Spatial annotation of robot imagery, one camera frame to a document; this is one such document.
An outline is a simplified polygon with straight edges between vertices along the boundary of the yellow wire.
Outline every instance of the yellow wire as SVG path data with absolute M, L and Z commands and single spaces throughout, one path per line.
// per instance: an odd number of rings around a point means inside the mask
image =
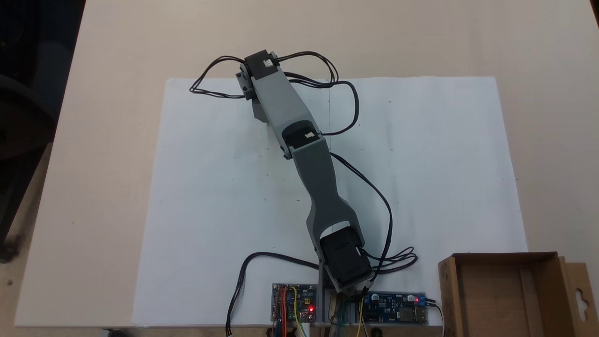
M 362 297 L 362 301 L 360 302 L 360 321 L 358 323 L 358 334 L 356 335 L 356 337 L 360 337 L 360 327 L 362 326 L 362 322 L 364 321 L 364 319 L 362 318 L 362 308 L 363 307 L 364 307 L 364 298 Z
M 294 315 L 295 315 L 295 324 L 298 325 L 299 328 L 301 328 L 301 325 L 299 324 L 300 321 L 298 320 L 298 290 L 295 287 L 291 287 L 291 289 L 294 290 L 295 293 L 295 297 L 294 297 Z

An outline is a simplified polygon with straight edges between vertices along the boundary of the blue circuit board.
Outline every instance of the blue circuit board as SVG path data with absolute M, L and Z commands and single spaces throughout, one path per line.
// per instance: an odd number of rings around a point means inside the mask
M 271 294 L 271 320 L 277 321 L 281 319 L 281 298 L 282 291 L 285 291 L 285 310 L 287 311 L 287 319 L 295 321 L 294 304 L 297 303 L 298 321 L 300 323 L 312 322 L 316 318 L 316 284 L 273 284 Z
M 427 322 L 424 293 L 369 292 L 363 301 L 362 316 L 367 323 Z

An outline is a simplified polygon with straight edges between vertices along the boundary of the table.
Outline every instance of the table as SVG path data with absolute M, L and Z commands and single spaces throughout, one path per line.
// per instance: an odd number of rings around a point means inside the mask
M 586 260 L 599 288 L 599 31 L 588 0 L 88 0 L 17 325 L 132 325 L 164 82 L 264 48 L 318 51 L 344 77 L 495 76 L 528 247 Z M 316 60 L 294 68 L 325 75 Z

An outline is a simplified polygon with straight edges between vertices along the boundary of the gray 3d-printed arm link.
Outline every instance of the gray 3d-printed arm link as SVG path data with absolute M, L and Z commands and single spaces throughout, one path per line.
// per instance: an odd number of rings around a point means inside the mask
M 306 220 L 310 239 L 327 272 L 320 237 L 331 226 L 347 221 L 364 246 L 356 212 L 339 196 L 332 158 L 312 114 L 284 72 L 272 62 L 276 55 L 266 51 L 246 58 L 237 74 L 246 99 L 252 100 L 254 117 L 273 129 L 286 159 L 293 159 L 310 194 L 312 205 Z M 340 291 L 331 276 L 335 288 Z

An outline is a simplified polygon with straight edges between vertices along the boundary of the open cardboard box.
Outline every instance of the open cardboard box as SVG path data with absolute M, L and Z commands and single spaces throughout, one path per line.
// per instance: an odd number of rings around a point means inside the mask
M 599 336 L 585 263 L 566 263 L 557 252 L 463 253 L 438 266 L 445 337 Z

